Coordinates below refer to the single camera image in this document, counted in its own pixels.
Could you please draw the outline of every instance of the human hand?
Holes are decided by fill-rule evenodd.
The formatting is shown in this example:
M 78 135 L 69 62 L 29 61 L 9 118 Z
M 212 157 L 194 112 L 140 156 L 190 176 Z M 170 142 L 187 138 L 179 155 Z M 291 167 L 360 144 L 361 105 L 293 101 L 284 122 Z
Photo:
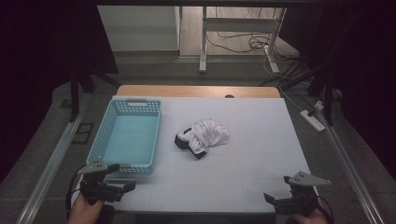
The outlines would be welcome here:
M 73 202 L 68 224 L 93 224 L 99 217 L 105 202 L 97 201 L 91 205 L 80 193 Z
M 318 203 L 321 207 L 323 207 L 320 199 L 318 199 Z M 329 224 L 327 218 L 318 209 L 315 209 L 308 217 L 302 216 L 300 214 L 295 214 L 291 217 L 299 224 Z

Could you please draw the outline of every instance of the white cloth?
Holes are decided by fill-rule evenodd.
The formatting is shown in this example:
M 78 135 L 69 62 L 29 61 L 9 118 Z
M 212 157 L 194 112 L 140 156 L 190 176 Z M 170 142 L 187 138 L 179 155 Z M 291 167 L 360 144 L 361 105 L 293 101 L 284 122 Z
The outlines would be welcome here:
M 192 152 L 198 154 L 203 151 L 207 152 L 208 147 L 227 144 L 230 135 L 226 128 L 213 119 L 202 119 L 192 125 L 191 131 L 178 133 L 177 137 L 189 142 Z

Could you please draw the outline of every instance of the power strip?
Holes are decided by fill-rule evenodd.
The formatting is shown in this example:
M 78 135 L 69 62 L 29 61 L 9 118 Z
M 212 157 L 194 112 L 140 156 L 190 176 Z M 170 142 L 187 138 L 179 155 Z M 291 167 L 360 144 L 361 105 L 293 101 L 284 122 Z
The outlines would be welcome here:
M 326 128 L 314 116 L 309 117 L 308 111 L 303 110 L 300 115 L 315 129 L 318 133 L 323 132 Z

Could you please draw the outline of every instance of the plastic basket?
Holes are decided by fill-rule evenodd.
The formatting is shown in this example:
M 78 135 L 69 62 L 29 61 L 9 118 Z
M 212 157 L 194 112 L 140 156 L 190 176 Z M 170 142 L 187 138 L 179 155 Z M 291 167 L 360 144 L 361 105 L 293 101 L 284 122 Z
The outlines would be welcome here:
M 101 157 L 120 164 L 111 177 L 152 174 L 160 123 L 160 100 L 111 100 L 87 163 Z

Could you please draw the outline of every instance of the wooden floor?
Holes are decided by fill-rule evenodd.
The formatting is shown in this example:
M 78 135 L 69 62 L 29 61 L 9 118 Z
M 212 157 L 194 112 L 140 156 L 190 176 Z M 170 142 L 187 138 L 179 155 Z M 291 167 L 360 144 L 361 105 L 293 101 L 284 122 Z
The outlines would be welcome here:
M 275 8 L 259 8 L 259 7 L 208 7 L 207 17 L 215 18 L 273 18 Z M 200 54 L 201 33 L 202 33 L 202 16 L 201 7 L 183 7 L 182 19 L 180 25 L 180 56 L 196 56 Z M 220 37 L 230 35 L 243 35 L 238 37 Z M 255 35 L 262 42 L 267 42 L 268 34 Z M 235 51 L 246 51 L 250 49 L 249 39 L 251 34 L 232 33 L 232 32 L 208 32 L 207 37 L 210 42 L 221 45 L 225 48 Z M 219 48 L 211 45 L 206 40 L 207 55 L 264 55 L 263 49 L 254 49 L 250 52 L 232 52 L 227 49 Z M 285 55 L 295 54 L 297 51 L 288 43 L 280 39 L 276 39 L 277 50 Z

